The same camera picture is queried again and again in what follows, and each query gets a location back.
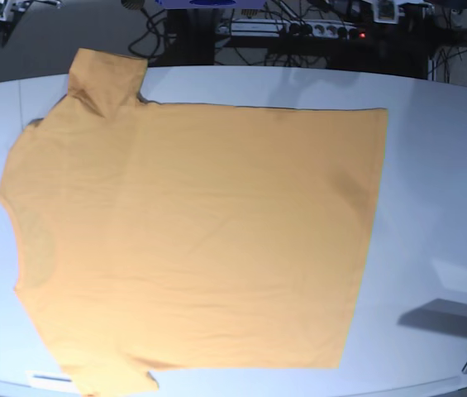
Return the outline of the white power strip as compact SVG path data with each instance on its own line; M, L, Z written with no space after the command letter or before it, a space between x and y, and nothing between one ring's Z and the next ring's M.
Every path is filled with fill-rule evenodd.
M269 37L281 36L317 38L323 40L365 40L368 35L364 28L349 22L336 20L270 20L234 19L222 22L217 28L219 36Z

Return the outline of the white label strip on table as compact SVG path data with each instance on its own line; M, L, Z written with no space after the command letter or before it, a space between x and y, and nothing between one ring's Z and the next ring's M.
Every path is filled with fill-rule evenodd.
M76 391L74 383L67 375L28 371L26 376L29 386L33 388L69 393Z

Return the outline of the orange yellow T-shirt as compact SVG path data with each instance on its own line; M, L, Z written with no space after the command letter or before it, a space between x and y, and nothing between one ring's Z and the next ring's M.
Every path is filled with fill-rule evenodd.
M153 371L339 366L388 113L142 102L145 60L81 49L7 157L16 295L79 392Z

